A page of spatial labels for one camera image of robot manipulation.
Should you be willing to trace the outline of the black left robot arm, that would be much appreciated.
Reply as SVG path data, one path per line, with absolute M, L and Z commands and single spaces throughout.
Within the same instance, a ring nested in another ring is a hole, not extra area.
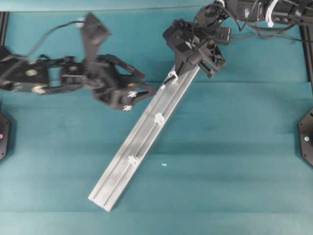
M 73 56 L 51 59 L 42 54 L 31 63 L 4 46 L 0 48 L 0 88 L 6 91 L 48 95 L 86 88 L 99 102 L 129 111 L 157 92 L 144 78 L 142 72 L 111 54 L 80 63 Z

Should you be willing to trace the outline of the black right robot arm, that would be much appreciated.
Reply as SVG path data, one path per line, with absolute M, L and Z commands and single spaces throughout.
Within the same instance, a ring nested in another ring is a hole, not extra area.
M 265 39 L 282 36 L 295 25 L 312 26 L 311 0 L 215 0 L 203 6 L 191 22 L 174 20 L 163 37 L 175 53 L 174 76 L 195 68 L 208 77 L 226 64 L 219 45 L 231 41 L 231 28 L 223 27 L 231 18 L 242 31 L 246 25 Z

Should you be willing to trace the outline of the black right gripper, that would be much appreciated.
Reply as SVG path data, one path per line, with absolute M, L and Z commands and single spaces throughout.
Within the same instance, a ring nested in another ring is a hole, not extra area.
M 192 55 L 190 63 L 175 55 L 175 72 L 187 73 L 195 67 L 200 67 L 209 78 L 217 74 L 225 65 L 218 45 L 213 39 L 203 39 L 197 36 L 192 40 Z

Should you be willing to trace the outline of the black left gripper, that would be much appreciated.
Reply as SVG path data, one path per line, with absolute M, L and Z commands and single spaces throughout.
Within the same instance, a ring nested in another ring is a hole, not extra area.
M 86 56 L 83 60 L 83 86 L 94 98 L 116 110 L 131 110 L 132 106 L 154 96 L 157 89 L 142 81 L 145 75 L 135 67 L 111 54 Z

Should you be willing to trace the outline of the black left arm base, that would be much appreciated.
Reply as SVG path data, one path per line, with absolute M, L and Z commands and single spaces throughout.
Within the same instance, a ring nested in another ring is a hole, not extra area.
M 7 149 L 9 145 L 11 123 L 9 119 L 0 112 L 0 160 L 3 160 L 7 155 Z

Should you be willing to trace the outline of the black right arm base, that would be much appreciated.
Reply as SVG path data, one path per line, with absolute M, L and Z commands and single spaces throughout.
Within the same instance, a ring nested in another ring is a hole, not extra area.
M 298 122 L 298 136 L 301 156 L 313 166 L 313 108 Z

